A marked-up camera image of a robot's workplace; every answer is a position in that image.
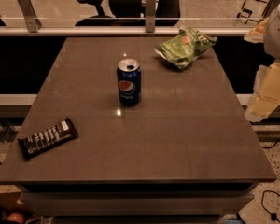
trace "black packet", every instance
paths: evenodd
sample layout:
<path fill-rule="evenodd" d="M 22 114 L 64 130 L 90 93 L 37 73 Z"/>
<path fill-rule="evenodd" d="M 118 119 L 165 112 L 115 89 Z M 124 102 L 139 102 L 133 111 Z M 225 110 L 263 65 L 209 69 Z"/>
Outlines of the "black packet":
<path fill-rule="evenodd" d="M 78 133 L 73 122 L 69 118 L 66 118 L 64 121 L 42 132 L 35 133 L 24 139 L 18 139 L 18 142 L 23 157 L 25 159 L 30 159 L 77 137 Z"/>

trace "soda can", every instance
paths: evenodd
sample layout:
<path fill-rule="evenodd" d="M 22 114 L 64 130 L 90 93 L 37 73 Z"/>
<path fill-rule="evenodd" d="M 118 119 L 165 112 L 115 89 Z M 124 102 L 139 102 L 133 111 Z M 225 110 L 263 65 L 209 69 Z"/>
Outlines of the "soda can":
<path fill-rule="evenodd" d="M 124 59 L 118 69 L 119 100 L 123 105 L 136 105 L 141 100 L 141 70 L 135 59 Z"/>

